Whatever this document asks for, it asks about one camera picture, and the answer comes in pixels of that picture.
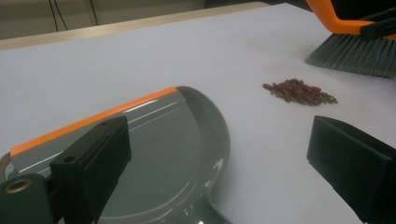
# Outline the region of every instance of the wooden table edge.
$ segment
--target wooden table edge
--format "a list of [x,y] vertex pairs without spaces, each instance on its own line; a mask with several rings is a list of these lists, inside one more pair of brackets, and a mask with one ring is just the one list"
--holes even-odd
[[245,4],[232,5],[227,7],[213,7],[188,12],[180,12],[176,14],[145,18],[134,21],[123,21],[100,26],[81,28],[70,31],[62,31],[58,33],[50,33],[43,35],[31,35],[17,38],[0,40],[0,51],[8,49],[18,49],[31,47],[36,45],[44,45],[67,40],[76,40],[82,38],[90,38],[100,35],[115,34],[123,31],[134,30],[144,27],[161,25],[176,21],[186,21],[209,16],[222,15],[238,11],[250,10],[253,8],[267,7],[263,2],[252,2]]

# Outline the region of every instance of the gray dustpan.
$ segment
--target gray dustpan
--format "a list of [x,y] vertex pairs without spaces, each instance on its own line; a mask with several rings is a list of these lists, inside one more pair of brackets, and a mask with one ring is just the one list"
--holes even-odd
[[132,160],[99,223],[230,223],[210,200],[230,155],[227,126],[216,106],[188,87],[157,92],[12,148],[2,159],[0,182],[50,175],[53,158],[101,120],[117,116],[128,120]]

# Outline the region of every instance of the pile of beans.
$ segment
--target pile of beans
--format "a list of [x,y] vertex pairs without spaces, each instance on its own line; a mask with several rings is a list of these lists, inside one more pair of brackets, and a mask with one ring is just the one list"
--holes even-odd
[[263,84],[266,90],[286,102],[296,102],[302,105],[338,104],[337,100],[320,88],[308,86],[302,80],[288,79],[273,85]]

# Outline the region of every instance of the wall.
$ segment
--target wall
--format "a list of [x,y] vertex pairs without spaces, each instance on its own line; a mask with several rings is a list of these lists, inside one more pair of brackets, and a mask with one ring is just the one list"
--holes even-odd
[[196,10],[203,8],[204,3],[204,0],[0,0],[0,39],[63,31],[65,26],[72,30]]

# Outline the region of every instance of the white tabletop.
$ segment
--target white tabletop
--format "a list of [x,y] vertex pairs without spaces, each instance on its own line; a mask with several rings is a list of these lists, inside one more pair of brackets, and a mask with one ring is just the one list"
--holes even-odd
[[[277,5],[119,34],[0,52],[0,153],[169,86],[219,107],[232,154],[215,191],[233,223],[361,223],[308,163],[315,115],[396,147],[396,82],[304,63],[330,33],[314,14]],[[338,105],[286,103],[263,83],[299,78]]]

